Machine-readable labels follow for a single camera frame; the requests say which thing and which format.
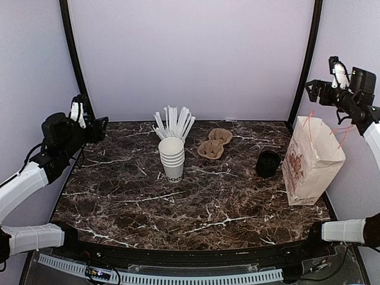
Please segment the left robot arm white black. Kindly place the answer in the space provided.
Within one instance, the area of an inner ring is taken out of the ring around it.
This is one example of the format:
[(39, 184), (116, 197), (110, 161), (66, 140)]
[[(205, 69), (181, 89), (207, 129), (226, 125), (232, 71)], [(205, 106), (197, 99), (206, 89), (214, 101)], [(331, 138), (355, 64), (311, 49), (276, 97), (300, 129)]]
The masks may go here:
[[(1, 184), (1, 220), (29, 196), (56, 181), (70, 166), (70, 160), (88, 143), (104, 140), (108, 117), (71, 119), (59, 112), (42, 123), (43, 141), (29, 151), (23, 167)], [(84, 253), (83, 244), (65, 233), (65, 226), (47, 223), (39, 226), (11, 227), (1, 225), (1, 264), (13, 255), (60, 247), (71, 259)]]

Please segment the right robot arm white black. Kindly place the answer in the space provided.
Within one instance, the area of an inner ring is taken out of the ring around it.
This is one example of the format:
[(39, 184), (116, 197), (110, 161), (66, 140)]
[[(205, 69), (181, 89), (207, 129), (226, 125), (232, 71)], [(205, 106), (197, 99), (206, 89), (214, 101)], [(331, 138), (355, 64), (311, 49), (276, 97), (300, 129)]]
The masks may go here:
[(303, 253), (315, 258), (326, 242), (353, 243), (379, 250), (379, 107), (374, 106), (373, 80), (352, 79), (349, 87), (313, 80), (306, 84), (309, 98), (346, 113), (364, 137), (354, 136), (347, 146), (348, 165), (328, 194), (337, 221), (314, 223)]

